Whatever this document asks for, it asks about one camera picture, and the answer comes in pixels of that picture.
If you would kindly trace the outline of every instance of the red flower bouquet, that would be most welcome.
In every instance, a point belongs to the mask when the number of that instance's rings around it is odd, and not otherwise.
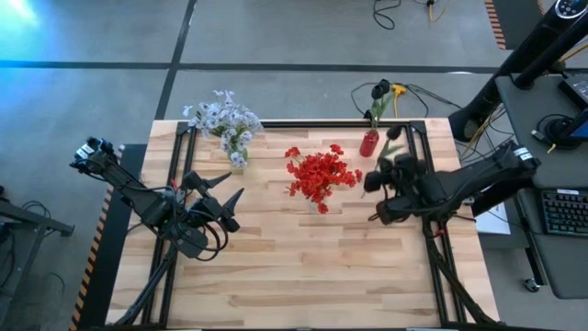
[[[304,194],[306,199],[317,203],[319,213],[327,213],[329,209],[322,201],[325,197],[330,197],[333,192],[331,185],[348,185],[350,188],[361,181],[361,171],[347,171],[347,163],[339,160],[339,155],[343,155],[341,146],[331,145],[330,153],[317,153],[315,155],[300,156],[300,150],[292,147],[286,151],[285,157],[292,157],[298,162],[295,166],[292,161],[286,165],[286,169],[297,179],[288,189],[290,197],[296,195],[296,192]]]

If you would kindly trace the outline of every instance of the gray desk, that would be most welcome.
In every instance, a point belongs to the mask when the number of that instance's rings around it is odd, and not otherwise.
[[[588,143],[575,151],[547,154],[546,145],[531,136],[537,123],[548,114],[574,116],[579,110],[559,90],[562,78],[541,77],[530,90],[520,90],[510,77],[499,77],[496,85],[516,139],[541,160],[533,184],[537,188],[588,189]],[[543,234],[543,221],[532,189],[517,195],[523,222]],[[588,238],[531,234],[553,293],[561,299],[588,298]]]

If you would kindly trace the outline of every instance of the wooden table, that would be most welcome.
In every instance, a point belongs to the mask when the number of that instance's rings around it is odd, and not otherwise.
[[[447,119],[425,121],[435,170],[459,168]],[[148,187],[165,184],[175,128],[173,120],[153,124],[141,175]],[[377,192],[362,199],[362,185],[336,188],[327,201],[326,215],[317,213],[304,198],[286,193],[292,176],[285,169],[284,152],[291,146],[311,154],[338,143],[348,168],[364,174],[373,170],[375,157],[358,154],[365,131],[270,129],[258,134],[249,149],[249,167],[212,190],[223,202],[245,187],[236,210],[242,228],[230,235],[229,246],[210,262],[179,256],[168,326],[439,326],[420,219],[412,217],[392,226],[368,222],[383,197]],[[394,143],[404,146],[399,153],[407,152],[406,137]],[[181,174],[184,160],[178,164]],[[218,139],[197,136],[192,168],[203,177],[230,169]],[[459,213],[471,216],[469,208]],[[131,218],[130,226],[137,221],[136,216]],[[454,219],[449,232],[460,280],[486,314],[498,318],[475,224]],[[153,234],[144,227],[127,236],[109,322],[122,316],[145,285],[153,243]],[[450,316],[455,316],[444,285]]]

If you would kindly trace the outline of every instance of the white paper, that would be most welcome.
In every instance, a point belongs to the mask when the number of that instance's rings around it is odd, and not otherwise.
[[[478,232],[482,234],[510,234],[511,228],[507,222],[503,221],[508,221],[504,203],[492,207],[489,211],[476,217],[476,228]]]

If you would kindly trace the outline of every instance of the desk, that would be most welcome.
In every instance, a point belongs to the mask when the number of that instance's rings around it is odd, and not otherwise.
[[[176,125],[169,120],[153,124],[141,174],[148,187],[165,182]],[[426,120],[426,127],[435,169],[458,168],[447,120]],[[212,190],[219,201],[225,201],[245,187],[235,217],[242,228],[230,235],[227,249],[210,262],[178,257],[168,327],[438,326],[417,218],[389,227],[368,222],[382,195],[361,199],[361,186],[336,188],[327,201],[330,212],[326,215],[318,214],[304,198],[285,193],[292,177],[285,170],[284,152],[291,146],[311,154],[339,143],[348,167],[364,174],[373,170],[375,156],[358,155],[365,131],[266,129],[258,134],[249,148],[249,167]],[[399,153],[407,151],[405,136],[394,143],[403,146]],[[180,158],[178,164],[181,167],[184,160]],[[197,136],[192,169],[203,177],[230,169],[218,139]],[[459,212],[471,215],[465,207]],[[137,221],[131,217],[130,226]],[[498,319],[475,224],[455,219],[449,222],[449,232],[461,281],[486,314]],[[145,285],[154,241],[144,227],[127,236],[108,322],[121,317]],[[444,285],[453,316],[451,294]],[[157,293],[160,298],[162,287]],[[157,304],[153,312],[156,318]]]
[[[562,78],[540,77],[530,90],[518,89],[510,77],[499,77],[496,85],[507,114],[513,125],[516,139],[524,145],[542,165],[533,177],[537,188],[588,188],[588,144],[574,151],[556,150],[547,154],[547,148],[531,136],[531,130],[544,116],[558,113],[574,116],[578,110],[559,90]],[[518,194],[523,217],[529,228],[543,233],[543,221],[533,190]],[[588,298],[588,240],[558,235],[532,235],[554,294],[561,299]]]

